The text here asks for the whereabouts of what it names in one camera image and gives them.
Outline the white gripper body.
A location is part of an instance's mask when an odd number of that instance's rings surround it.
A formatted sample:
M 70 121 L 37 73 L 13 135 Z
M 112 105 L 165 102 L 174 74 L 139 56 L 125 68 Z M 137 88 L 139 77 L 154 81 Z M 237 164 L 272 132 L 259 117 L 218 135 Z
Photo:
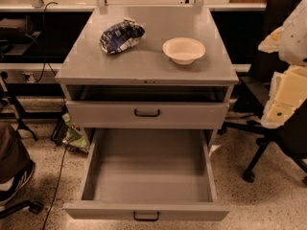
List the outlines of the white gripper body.
M 272 77 L 269 100 L 260 121 L 261 125 L 267 128 L 283 126 L 306 99 L 306 67 L 294 65 L 283 74 L 275 72 Z

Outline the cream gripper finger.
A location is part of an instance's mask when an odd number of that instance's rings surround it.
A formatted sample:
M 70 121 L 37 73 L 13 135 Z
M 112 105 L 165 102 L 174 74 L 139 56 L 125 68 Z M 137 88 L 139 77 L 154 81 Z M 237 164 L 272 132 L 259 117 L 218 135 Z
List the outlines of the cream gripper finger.
M 277 52 L 279 47 L 280 33 L 281 27 L 276 28 L 258 45 L 258 50 L 268 54 Z

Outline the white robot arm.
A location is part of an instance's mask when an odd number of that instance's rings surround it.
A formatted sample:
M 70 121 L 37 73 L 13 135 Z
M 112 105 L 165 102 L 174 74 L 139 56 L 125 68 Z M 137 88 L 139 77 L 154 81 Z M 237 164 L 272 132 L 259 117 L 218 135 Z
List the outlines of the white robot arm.
M 289 64 L 283 73 L 273 73 L 269 100 L 261 117 L 263 127 L 278 128 L 307 100 L 307 0 L 301 0 L 283 25 L 268 35 L 258 49 L 277 52 Z

